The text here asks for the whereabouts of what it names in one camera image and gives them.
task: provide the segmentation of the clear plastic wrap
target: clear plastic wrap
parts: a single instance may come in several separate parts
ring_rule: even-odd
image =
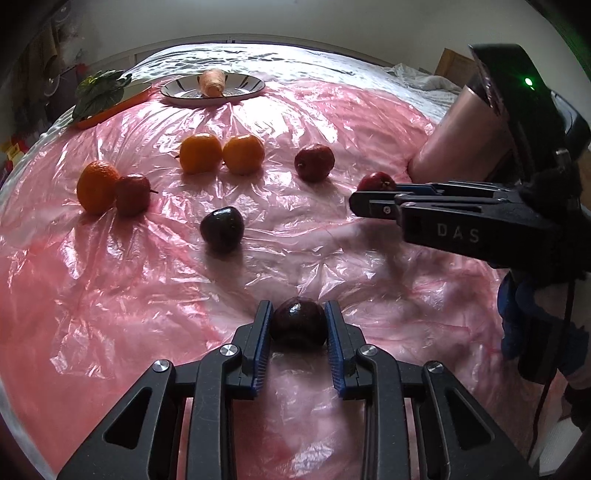
[[[397,359],[443,361],[525,448],[537,390],[502,362],[486,264],[401,241],[394,222],[354,217],[347,199],[375,170],[406,168],[433,130],[389,93],[299,81],[219,108],[150,101],[87,131],[68,129],[21,172],[0,207],[0,378],[21,424],[58,471],[157,358],[201,358],[252,320],[262,299],[338,300],[346,321]],[[195,132],[264,140],[260,175],[185,176],[175,155]],[[331,146],[329,181],[307,185],[294,156]],[[76,182],[92,160],[142,173],[160,194],[148,213],[85,215]],[[206,253],[200,220],[233,205],[245,237]],[[359,478],[360,403],[332,388],[325,352],[274,352],[255,402],[235,405],[241,479]]]

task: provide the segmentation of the carrot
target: carrot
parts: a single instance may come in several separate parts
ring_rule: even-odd
[[[219,69],[208,70],[199,77],[199,88],[206,97],[221,97],[226,86],[226,74]]]

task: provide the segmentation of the black cable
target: black cable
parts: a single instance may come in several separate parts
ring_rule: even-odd
[[[560,355],[564,352],[564,347],[566,345],[567,340],[567,332],[569,331],[570,325],[570,318],[573,314],[573,304],[574,304],[574,287],[575,287],[576,280],[571,280],[569,282],[569,289],[566,294],[566,308],[564,310],[564,320],[562,322],[562,331],[560,332],[560,347],[556,352],[556,356],[553,361],[553,365],[555,368],[558,367],[558,362],[560,360]],[[540,400],[538,401],[538,407],[535,409],[534,415],[534,425],[533,425],[533,438],[531,439],[530,451],[527,453],[527,461],[530,461],[531,454],[534,451],[534,446],[538,441],[538,429],[540,423],[540,416],[542,415],[542,409],[544,408],[544,403],[546,401],[546,397],[548,396],[548,392],[550,390],[550,385],[552,384],[552,380],[554,377],[550,377],[546,380],[544,384],[544,389],[542,390],[542,395],[540,396]]]

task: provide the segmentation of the striped plate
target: striped plate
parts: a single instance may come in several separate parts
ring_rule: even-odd
[[[226,73],[226,88],[223,97],[207,98],[201,94],[199,79],[201,75],[189,75],[168,82],[160,92],[168,103],[176,106],[197,108],[200,106],[221,105],[226,102],[240,102],[260,95],[265,82],[251,75]]]

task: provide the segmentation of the dark plum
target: dark plum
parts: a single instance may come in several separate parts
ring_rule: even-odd
[[[319,348],[328,335],[324,310],[314,300],[294,297],[275,310],[269,332],[280,345],[298,350]]]
[[[244,235],[244,220],[234,207],[224,207],[208,214],[201,221],[199,231],[209,248],[227,254],[240,244]]]

